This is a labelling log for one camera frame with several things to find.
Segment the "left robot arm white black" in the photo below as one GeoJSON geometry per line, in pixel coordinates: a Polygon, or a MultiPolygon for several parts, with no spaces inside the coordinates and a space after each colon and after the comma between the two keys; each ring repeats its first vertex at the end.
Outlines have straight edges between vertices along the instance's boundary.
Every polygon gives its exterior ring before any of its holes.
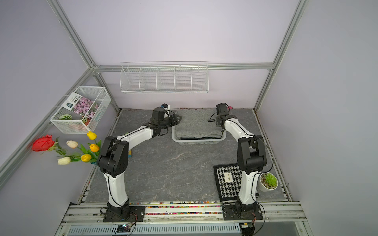
{"type": "Polygon", "coordinates": [[[129,163],[129,151],[144,141],[161,136],[162,130],[178,125],[181,120],[182,117],[171,111],[170,106],[162,104],[153,110],[150,121],[138,129],[118,137],[106,137],[97,159],[97,166],[106,179],[109,213],[123,219],[131,213],[124,179],[129,163]]]}

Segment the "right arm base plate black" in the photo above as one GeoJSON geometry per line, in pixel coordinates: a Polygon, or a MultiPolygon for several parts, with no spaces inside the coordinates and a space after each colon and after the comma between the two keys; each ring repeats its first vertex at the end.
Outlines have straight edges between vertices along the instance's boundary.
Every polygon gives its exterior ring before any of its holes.
{"type": "Polygon", "coordinates": [[[239,205],[226,203],[222,205],[223,219],[225,221],[236,220],[262,220],[263,214],[260,205],[239,205]]]}

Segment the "small potted succulent white pot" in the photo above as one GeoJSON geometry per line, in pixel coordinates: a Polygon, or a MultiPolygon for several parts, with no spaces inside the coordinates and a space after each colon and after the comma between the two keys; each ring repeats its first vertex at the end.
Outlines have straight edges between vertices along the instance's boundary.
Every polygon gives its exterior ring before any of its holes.
{"type": "Polygon", "coordinates": [[[258,190],[261,192],[273,191],[278,187],[276,176],[270,172],[261,174],[258,179],[258,190]]]}

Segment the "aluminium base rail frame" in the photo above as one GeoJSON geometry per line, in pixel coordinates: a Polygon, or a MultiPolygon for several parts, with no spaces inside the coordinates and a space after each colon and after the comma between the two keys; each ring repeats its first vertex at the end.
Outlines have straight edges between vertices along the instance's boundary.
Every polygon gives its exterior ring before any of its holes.
{"type": "Polygon", "coordinates": [[[58,236],[311,236],[299,202],[261,202],[257,213],[239,216],[221,202],[142,202],[128,219],[105,214],[105,205],[68,207],[58,236]]]}

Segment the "red artificial rose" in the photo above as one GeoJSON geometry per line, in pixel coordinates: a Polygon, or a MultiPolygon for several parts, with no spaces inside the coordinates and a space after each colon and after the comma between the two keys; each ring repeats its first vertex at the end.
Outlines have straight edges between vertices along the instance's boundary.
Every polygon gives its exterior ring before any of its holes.
{"type": "Polygon", "coordinates": [[[67,154],[67,151],[60,146],[59,137],[54,139],[52,135],[46,135],[35,140],[31,150],[35,152],[55,151],[59,155],[67,154]]]}

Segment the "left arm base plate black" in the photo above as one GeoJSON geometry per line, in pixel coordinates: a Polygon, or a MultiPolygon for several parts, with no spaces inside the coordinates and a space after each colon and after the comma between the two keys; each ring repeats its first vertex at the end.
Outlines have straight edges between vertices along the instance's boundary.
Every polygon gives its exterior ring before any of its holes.
{"type": "Polygon", "coordinates": [[[142,222],[145,209],[144,206],[126,206],[124,208],[110,206],[105,212],[103,222],[142,222]]]}

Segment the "purple flower seed packet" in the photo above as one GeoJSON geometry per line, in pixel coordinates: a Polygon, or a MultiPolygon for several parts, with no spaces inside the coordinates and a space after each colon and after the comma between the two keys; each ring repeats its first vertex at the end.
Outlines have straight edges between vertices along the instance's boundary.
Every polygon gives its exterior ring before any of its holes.
{"type": "Polygon", "coordinates": [[[62,107],[87,119],[92,119],[99,108],[99,104],[73,92],[66,101],[63,102],[62,107]]]}

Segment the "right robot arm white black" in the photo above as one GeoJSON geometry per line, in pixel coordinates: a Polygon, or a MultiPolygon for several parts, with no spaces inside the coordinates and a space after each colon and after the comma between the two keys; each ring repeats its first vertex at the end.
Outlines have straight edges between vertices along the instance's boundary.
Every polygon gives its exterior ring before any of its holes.
{"type": "Polygon", "coordinates": [[[242,171],[241,188],[235,204],[239,214],[256,211],[258,179],[267,164],[265,144],[260,135],[249,132],[238,119],[230,114],[226,103],[216,105],[216,125],[227,131],[237,141],[237,164],[242,171]]]}

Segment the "tulip bouquet in teal vase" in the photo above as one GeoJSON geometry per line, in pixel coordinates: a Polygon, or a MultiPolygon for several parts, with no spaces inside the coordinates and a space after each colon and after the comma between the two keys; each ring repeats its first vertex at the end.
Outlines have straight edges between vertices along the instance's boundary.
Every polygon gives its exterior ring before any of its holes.
{"type": "Polygon", "coordinates": [[[59,144],[59,138],[55,139],[54,151],[58,154],[59,165],[69,165],[74,162],[84,162],[96,165],[100,155],[101,140],[97,141],[97,135],[89,131],[87,137],[91,141],[86,146],[78,144],[76,141],[67,141],[67,146],[71,149],[78,149],[79,152],[68,153],[68,151],[62,148],[59,144]]]}

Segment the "black white houndstooth scarf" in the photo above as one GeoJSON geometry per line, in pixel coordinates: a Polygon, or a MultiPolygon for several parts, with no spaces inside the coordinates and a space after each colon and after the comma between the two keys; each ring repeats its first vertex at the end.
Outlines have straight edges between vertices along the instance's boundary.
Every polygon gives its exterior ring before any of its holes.
{"type": "Polygon", "coordinates": [[[242,172],[237,163],[213,166],[218,196],[221,202],[237,199],[242,172]]]}

